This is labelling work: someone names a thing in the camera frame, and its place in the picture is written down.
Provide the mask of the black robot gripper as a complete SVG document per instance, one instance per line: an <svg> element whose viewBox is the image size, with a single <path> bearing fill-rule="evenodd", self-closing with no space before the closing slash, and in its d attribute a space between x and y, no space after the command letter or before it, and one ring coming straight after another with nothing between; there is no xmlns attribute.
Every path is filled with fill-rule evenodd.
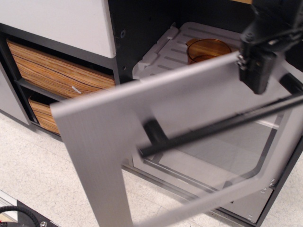
<svg viewBox="0 0 303 227"><path fill-rule="evenodd" d="M301 0L254 0L255 18L241 34L237 64L240 81L254 94L267 89L277 55L288 50L303 36L303 2Z"/></svg>

